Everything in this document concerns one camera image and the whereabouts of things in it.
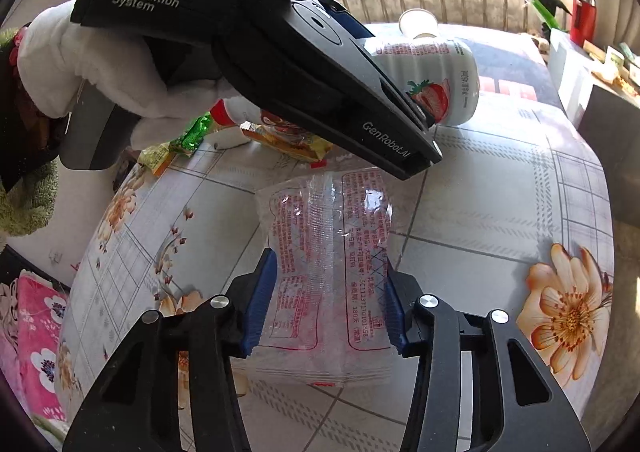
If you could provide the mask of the left white gloved hand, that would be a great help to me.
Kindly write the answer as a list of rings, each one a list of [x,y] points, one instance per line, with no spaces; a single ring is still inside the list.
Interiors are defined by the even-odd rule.
[[[18,74],[45,116],[56,119],[70,113],[80,84],[88,82],[141,117],[130,138],[131,147],[141,150],[177,138],[220,99],[229,99],[235,107],[247,104],[225,79],[167,87],[141,38],[73,23],[74,5],[69,1],[39,14],[18,47]]]

